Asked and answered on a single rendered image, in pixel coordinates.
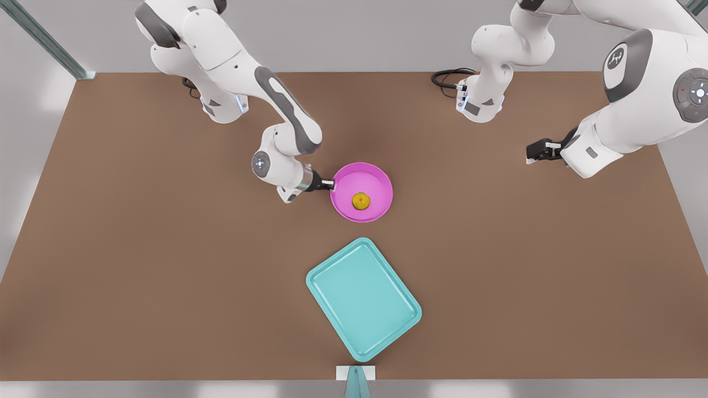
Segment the pink round plate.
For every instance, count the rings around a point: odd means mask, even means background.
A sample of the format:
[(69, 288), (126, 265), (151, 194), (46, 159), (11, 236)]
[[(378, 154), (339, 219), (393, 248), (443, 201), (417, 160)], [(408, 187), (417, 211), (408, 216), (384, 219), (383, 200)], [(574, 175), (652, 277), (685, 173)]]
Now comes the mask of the pink round plate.
[[(369, 223), (386, 214), (393, 202), (391, 180), (382, 169), (367, 162), (356, 162), (339, 169), (334, 176), (330, 199), (334, 209), (345, 219)], [(369, 206), (358, 210), (352, 199), (359, 194), (369, 197)]]

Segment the teal rectangular tray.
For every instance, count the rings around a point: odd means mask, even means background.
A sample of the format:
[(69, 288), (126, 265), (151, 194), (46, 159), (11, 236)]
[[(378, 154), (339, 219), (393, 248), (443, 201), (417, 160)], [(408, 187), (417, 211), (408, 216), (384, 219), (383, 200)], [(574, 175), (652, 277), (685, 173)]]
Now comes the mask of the teal rectangular tray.
[(366, 363), (423, 311), (374, 242), (359, 237), (308, 272), (306, 286), (354, 360)]

